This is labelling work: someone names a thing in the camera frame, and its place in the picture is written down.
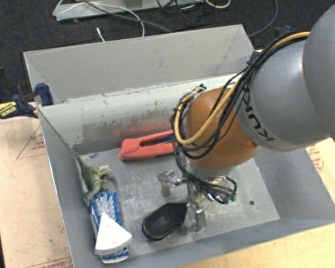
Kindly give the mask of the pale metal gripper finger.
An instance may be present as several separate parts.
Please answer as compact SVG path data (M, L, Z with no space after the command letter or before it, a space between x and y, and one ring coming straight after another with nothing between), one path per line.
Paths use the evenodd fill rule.
M205 220L205 209L196 202L187 203L187 217L190 222L190 231L198 233L207 226Z
M161 182L161 195L168 198L171 194L171 188L177 187L186 182L185 177L178 177L174 170L164 171L158 174L157 180Z

